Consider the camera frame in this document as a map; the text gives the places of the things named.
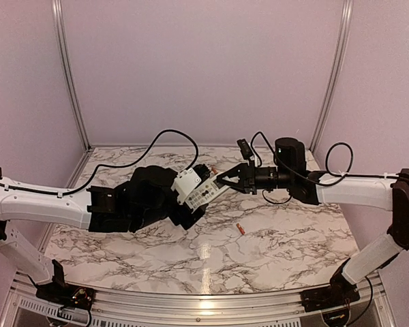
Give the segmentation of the grey white remote control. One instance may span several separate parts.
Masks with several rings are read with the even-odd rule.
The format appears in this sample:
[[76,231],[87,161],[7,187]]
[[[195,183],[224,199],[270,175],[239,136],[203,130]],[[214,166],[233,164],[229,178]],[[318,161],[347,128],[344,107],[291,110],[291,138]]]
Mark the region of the grey white remote control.
[[228,190],[229,186],[219,183],[217,176],[212,176],[195,188],[188,195],[185,203],[190,209],[195,211],[202,205],[210,204]]

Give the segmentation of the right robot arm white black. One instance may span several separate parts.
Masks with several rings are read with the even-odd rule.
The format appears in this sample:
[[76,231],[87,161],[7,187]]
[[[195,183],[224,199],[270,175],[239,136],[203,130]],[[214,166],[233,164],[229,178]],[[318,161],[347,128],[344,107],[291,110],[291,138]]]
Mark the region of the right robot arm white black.
[[309,171],[304,144],[295,138],[278,138],[273,167],[257,167],[252,148],[238,140],[244,163],[220,174],[219,183],[240,193],[259,189],[286,189],[289,196],[304,204],[353,204],[391,211],[392,223],[360,252],[346,260],[333,274],[324,290],[324,299],[338,305],[358,282],[409,250],[409,169],[398,174],[362,175]]

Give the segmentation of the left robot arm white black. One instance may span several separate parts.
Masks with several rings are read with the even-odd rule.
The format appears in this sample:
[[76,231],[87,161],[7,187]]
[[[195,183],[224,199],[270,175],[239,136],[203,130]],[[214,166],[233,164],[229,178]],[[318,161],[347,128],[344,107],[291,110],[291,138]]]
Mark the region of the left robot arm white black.
[[171,168],[136,168],[131,179],[114,188],[90,186],[81,190],[37,190],[33,185],[2,176],[0,168],[0,252],[25,271],[36,286],[46,285],[58,303],[72,298],[63,267],[41,254],[19,235],[14,221],[58,223],[89,232],[137,232],[169,218],[184,230],[205,213],[187,204],[191,193],[209,178],[203,164],[176,172]]

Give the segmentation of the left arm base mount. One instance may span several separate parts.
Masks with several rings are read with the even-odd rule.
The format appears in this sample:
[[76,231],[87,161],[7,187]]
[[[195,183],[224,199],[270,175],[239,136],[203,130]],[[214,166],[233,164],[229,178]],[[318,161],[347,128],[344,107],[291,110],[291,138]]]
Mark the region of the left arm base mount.
[[91,287],[67,283],[62,265],[52,260],[53,276],[45,284],[35,283],[36,296],[63,308],[77,308],[89,311],[92,308],[95,290]]

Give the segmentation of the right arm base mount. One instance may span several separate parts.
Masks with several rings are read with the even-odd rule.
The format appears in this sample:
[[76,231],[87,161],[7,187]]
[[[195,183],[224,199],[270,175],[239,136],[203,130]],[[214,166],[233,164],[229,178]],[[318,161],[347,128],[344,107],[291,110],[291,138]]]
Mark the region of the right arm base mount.
[[301,304],[306,312],[349,305],[360,300],[356,285],[342,276],[333,276],[330,284],[301,292]]

